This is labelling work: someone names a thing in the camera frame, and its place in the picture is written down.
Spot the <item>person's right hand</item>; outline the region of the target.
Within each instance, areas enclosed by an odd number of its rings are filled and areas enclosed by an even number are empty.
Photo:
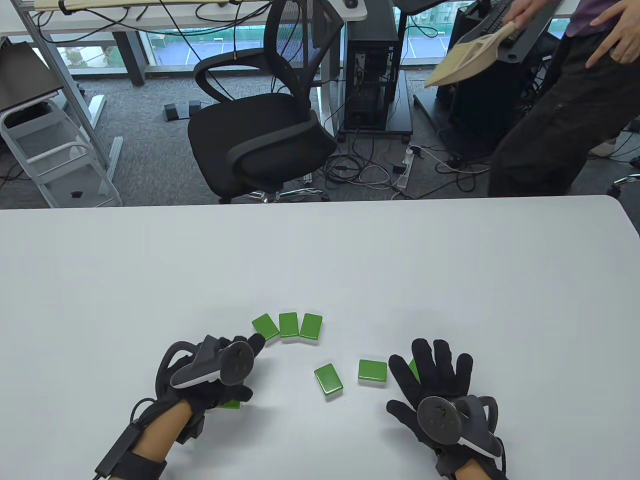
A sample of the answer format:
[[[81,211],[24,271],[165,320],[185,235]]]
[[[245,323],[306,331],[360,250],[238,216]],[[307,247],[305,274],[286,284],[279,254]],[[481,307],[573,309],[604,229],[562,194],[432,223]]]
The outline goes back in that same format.
[[[391,399],[386,411],[408,427],[419,442],[440,453],[442,446],[432,441],[418,423],[418,406],[427,397],[452,400],[468,394],[473,372],[473,357],[462,353],[452,362],[450,345],[442,339],[429,343],[416,338],[411,344],[416,371],[411,370],[405,359],[392,354],[388,367],[407,402]]]

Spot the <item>person's left hand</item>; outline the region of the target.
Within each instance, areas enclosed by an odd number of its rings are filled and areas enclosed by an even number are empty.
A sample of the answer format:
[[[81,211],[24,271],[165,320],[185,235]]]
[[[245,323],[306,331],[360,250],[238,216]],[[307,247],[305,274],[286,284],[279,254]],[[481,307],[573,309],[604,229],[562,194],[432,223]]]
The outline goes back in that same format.
[[[207,334],[201,343],[172,343],[158,366],[157,400],[184,400],[194,417],[229,402],[248,402],[253,391],[243,382],[265,342],[254,333],[232,339]]]

